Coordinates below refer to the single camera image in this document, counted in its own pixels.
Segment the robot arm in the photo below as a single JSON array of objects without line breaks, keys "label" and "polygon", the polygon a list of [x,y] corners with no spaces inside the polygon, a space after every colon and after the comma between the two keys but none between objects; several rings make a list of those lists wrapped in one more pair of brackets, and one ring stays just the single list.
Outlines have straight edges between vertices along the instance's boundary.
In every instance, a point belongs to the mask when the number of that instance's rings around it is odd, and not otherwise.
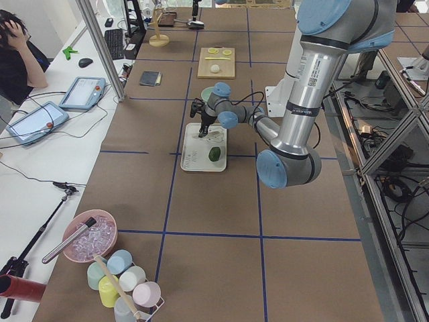
[{"label": "robot arm", "polygon": [[257,173],[265,186],[282,189],[312,182],[322,164],[308,138],[339,59],[388,46],[396,6],[396,1],[302,1],[296,33],[303,52],[282,124],[259,107],[232,104],[230,86],[217,83],[206,103],[191,105],[190,116],[201,116],[199,136],[206,136],[216,121],[225,129],[247,123],[268,145],[257,156]]}]

